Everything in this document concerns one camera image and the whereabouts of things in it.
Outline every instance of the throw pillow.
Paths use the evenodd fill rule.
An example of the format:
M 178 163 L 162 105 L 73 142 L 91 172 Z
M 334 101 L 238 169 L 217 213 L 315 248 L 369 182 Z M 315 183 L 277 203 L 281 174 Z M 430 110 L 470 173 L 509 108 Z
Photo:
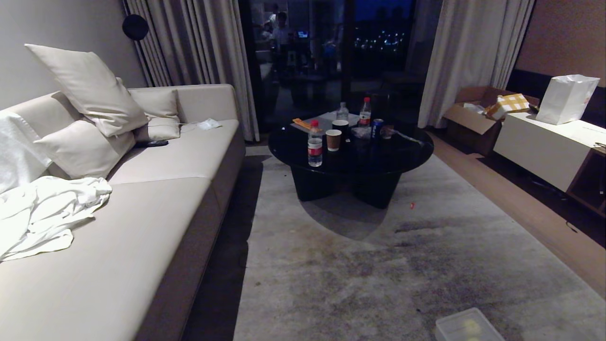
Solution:
M 131 132 L 105 137 L 94 124 L 80 120 L 34 143 L 72 179 L 105 178 L 135 138 Z
M 162 141 L 179 138 L 180 121 L 177 116 L 177 91 L 175 89 L 132 91 L 131 95 L 150 119 L 147 125 L 136 130 L 137 141 Z
M 149 123 L 135 130 L 137 142 L 163 141 L 180 136 L 179 121 L 166 117 L 152 117 Z
M 25 45 L 55 75 L 72 105 L 110 137 L 147 123 L 141 107 L 93 52 Z

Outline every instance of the sofa armrest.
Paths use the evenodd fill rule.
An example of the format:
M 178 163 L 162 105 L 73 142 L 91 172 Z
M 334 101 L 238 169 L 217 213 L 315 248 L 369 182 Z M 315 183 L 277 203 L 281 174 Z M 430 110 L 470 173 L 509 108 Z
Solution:
M 239 120 L 236 92 L 229 84 L 143 87 L 131 92 L 153 92 L 158 89 L 177 90 L 179 117 L 183 123 L 202 122 L 207 118 Z

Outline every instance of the beige curtain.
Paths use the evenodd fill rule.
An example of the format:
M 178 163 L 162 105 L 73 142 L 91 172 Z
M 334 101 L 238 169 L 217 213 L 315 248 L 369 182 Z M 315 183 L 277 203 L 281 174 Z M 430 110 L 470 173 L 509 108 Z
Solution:
M 418 125 L 445 127 L 459 89 L 504 88 L 534 0 L 444 0 L 425 81 Z
M 238 0 L 125 0 L 150 33 L 138 44 L 150 86 L 231 84 L 248 141 L 259 140 Z

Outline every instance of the night sky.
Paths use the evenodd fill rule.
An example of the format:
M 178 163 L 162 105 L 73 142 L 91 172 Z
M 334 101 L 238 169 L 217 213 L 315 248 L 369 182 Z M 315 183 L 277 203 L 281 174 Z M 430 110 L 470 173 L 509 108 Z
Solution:
M 376 16 L 377 9 L 385 6 L 387 16 L 391 16 L 394 7 L 402 6 L 406 17 L 410 10 L 411 0 L 356 0 L 356 21 L 371 20 Z

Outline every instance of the wooden floor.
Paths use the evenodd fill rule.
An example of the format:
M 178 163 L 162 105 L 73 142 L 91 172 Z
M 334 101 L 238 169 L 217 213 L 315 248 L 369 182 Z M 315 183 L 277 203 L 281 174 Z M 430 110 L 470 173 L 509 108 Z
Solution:
M 539 200 L 481 163 L 479 154 L 465 154 L 429 133 L 435 154 L 488 199 L 515 219 L 562 262 L 606 298 L 606 249 Z

